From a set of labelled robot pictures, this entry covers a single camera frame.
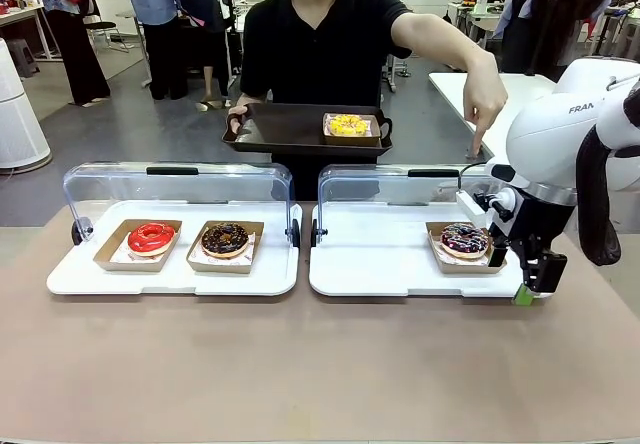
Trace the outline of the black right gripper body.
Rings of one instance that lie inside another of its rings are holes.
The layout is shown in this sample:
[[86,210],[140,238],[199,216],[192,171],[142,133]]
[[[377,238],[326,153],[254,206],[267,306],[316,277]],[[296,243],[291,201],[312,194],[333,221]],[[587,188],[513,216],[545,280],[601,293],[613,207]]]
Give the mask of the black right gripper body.
[[565,229],[575,207],[548,203],[524,191],[515,191],[511,218],[491,209],[490,235],[504,240],[515,253],[544,253]]

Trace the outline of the person's left hand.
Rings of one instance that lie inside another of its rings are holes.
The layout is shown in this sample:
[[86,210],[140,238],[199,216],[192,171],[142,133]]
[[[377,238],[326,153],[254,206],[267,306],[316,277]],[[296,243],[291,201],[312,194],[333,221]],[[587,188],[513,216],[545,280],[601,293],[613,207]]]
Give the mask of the person's left hand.
[[492,127],[508,99],[495,65],[469,69],[463,87],[464,119],[475,127],[470,156],[479,154],[482,140]]

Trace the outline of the person's right hand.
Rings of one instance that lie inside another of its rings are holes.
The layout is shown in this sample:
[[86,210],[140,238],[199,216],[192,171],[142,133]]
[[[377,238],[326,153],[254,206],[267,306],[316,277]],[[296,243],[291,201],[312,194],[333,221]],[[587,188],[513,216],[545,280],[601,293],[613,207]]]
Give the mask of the person's right hand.
[[242,126],[242,122],[241,122],[242,116],[247,111],[248,111],[248,108],[246,105],[239,105],[229,109],[228,116],[227,116],[227,127],[232,134],[234,135],[238,134],[239,129]]

